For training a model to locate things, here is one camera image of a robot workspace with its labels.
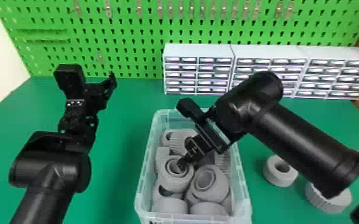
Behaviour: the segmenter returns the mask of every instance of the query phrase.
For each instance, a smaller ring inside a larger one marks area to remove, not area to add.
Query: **gray rubber part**
[[[195,195],[192,194],[192,191],[190,188],[188,189],[188,191],[185,194],[185,201],[188,203],[189,207],[192,207],[195,204],[202,202],[199,198],[195,197]]]
[[[194,167],[197,170],[200,167],[208,164],[215,164],[215,152],[206,154],[199,162],[194,164]]]
[[[229,215],[233,213],[233,201],[234,194],[233,191],[230,189],[225,199],[220,203]]]
[[[188,137],[194,137],[197,132],[193,129],[174,129],[174,132],[170,138],[170,150],[175,155],[185,155],[187,150],[185,149],[185,140]]]
[[[163,132],[163,134],[162,134],[162,136],[161,136],[161,138],[160,138],[160,140],[161,140],[163,146],[166,146],[166,147],[169,147],[169,146],[170,146],[170,139],[167,139],[167,134],[173,133],[173,132],[174,132],[174,129],[166,129],[166,130]]]
[[[188,204],[178,198],[163,197],[153,203],[151,210],[161,213],[187,214]]]
[[[285,172],[279,171],[277,168],[279,165],[287,170]],[[277,155],[268,158],[263,169],[263,174],[268,182],[279,187],[291,186],[298,177],[298,171]]]
[[[158,200],[160,200],[161,198],[178,198],[178,199],[181,199],[182,196],[184,195],[183,193],[174,193],[174,192],[171,192],[171,191],[168,191],[170,193],[172,193],[172,195],[170,196],[164,196],[160,193],[159,191],[159,187],[160,187],[160,183],[159,183],[159,180],[156,181],[156,184],[154,184],[154,187],[153,187],[153,202],[156,202]]]
[[[231,155],[229,151],[226,151],[225,153],[219,155],[216,152],[214,152],[215,156],[215,164],[218,166],[221,171],[227,175],[227,177],[230,177],[231,174]]]
[[[204,189],[198,189],[196,186],[201,180],[203,173],[213,175],[213,178]],[[192,193],[202,201],[211,201],[220,203],[227,196],[229,191],[229,183],[226,175],[216,165],[205,165],[199,168],[193,178],[190,189]]]
[[[209,214],[211,216],[228,216],[227,211],[225,211],[225,208],[222,205],[208,201],[195,204],[191,207],[190,213]]]
[[[308,183],[305,194],[314,207],[328,214],[339,214],[352,203],[352,194],[349,188],[334,198],[326,199],[312,183]]]
[[[160,166],[168,156],[170,155],[170,148],[169,147],[157,147],[156,148],[156,155],[154,157],[154,165],[156,173],[159,172]]]
[[[188,164],[186,171],[183,174],[175,174],[169,170],[169,163],[175,163],[176,160],[180,159],[179,155],[170,155],[167,157],[164,163],[160,165],[159,169],[159,182],[166,190],[172,192],[184,192],[189,186],[193,175],[193,166]]]

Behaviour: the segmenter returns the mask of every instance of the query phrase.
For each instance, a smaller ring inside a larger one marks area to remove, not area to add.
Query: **clear plastic container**
[[[151,192],[157,179],[154,171],[156,148],[161,145],[160,137],[166,129],[179,128],[194,129],[194,124],[191,120],[183,118],[177,110],[159,110],[154,114],[135,196],[135,211],[138,213],[141,223],[252,224],[252,205],[236,143],[230,148],[231,173],[229,180],[234,195],[233,214],[231,216],[156,213],[151,211]]]

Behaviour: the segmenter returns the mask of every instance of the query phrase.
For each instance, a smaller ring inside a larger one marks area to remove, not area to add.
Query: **black robotic arm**
[[[114,75],[85,83],[80,65],[60,64],[54,72],[67,101],[58,132],[35,132],[10,169],[9,182],[27,188],[11,224],[62,223],[74,193],[91,178],[89,151],[95,141],[97,113],[117,87]]]
[[[190,98],[178,111],[196,125],[198,135],[188,138],[188,153],[178,161],[199,161],[212,150],[224,153],[231,144],[251,134],[304,175],[326,198],[340,194],[359,177],[359,151],[351,150],[279,104],[280,79],[258,72],[220,97],[207,112]],[[211,126],[214,122],[227,139]],[[359,210],[353,219],[359,224]]]

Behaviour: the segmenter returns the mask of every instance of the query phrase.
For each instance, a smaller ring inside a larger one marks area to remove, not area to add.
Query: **green workbench surface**
[[[161,80],[119,79],[90,153],[92,178],[88,189],[76,194],[64,223],[139,223],[134,210],[135,190],[155,111],[174,108],[179,95],[162,94]],[[192,97],[202,107],[216,97]],[[65,97],[51,77],[31,78],[0,103],[0,223],[14,214],[24,189],[8,184],[14,158],[36,130],[56,130]],[[349,101],[283,99],[282,104],[351,148],[359,148],[359,110]],[[304,196],[306,180],[290,188],[270,185],[262,175],[273,153],[252,136],[239,142],[239,151],[253,206],[254,224],[352,223],[348,215],[359,203],[359,179],[351,186],[353,204],[342,214],[316,210]]]

